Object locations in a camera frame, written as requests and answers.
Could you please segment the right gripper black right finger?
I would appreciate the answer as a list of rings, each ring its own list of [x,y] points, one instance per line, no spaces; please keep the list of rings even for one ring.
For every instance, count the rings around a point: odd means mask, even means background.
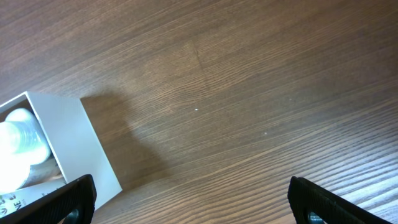
[[[317,184],[293,176],[287,198],[297,224],[388,224]]]

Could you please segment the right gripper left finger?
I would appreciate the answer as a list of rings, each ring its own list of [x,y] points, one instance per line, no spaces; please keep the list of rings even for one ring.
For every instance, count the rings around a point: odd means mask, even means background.
[[[1,218],[1,224],[18,223],[91,223],[96,188],[90,174],[66,183],[26,207]]]

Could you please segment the white squeeze tube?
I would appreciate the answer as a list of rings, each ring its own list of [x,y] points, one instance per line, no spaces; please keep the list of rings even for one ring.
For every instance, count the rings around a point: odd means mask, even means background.
[[[15,192],[1,195],[1,218],[14,213],[49,193],[66,185],[64,179],[56,179],[32,185]]]

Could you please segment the clear blue pump bottle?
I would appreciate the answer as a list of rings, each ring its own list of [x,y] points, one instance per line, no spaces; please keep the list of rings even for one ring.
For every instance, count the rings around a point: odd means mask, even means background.
[[[7,194],[29,181],[30,167],[51,155],[36,117],[25,108],[11,111],[1,122],[1,193]]]

